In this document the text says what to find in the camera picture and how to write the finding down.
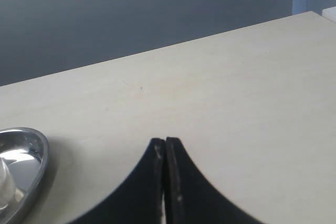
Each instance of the light wood tabletop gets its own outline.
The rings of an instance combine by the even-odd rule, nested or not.
[[[166,136],[259,220],[332,223],[335,69],[336,24],[310,12],[0,87],[0,129],[50,142],[25,223],[82,215]]]

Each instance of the stainless steel bowl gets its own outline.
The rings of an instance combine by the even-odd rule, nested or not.
[[[14,179],[13,201],[0,212],[0,224],[19,223],[34,204],[47,168],[49,145],[45,136],[29,128],[0,130],[0,157]]]

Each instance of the white object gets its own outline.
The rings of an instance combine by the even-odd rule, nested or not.
[[[8,167],[0,157],[0,211],[4,210],[14,199],[16,186]]]
[[[322,16],[336,23],[336,7],[324,9]]]
[[[166,136],[264,223],[330,223],[335,41],[335,23],[304,13],[0,87],[0,128],[50,143],[50,189],[25,224],[82,215]]]

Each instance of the black object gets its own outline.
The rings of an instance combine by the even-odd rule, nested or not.
[[[218,192],[178,138],[154,138],[129,177],[72,224],[261,224]]]

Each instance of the metal bowl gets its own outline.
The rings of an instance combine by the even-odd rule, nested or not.
[[[45,136],[29,128],[0,130],[0,157],[14,179],[16,193],[0,212],[0,224],[19,223],[34,204],[47,168],[49,145]]]

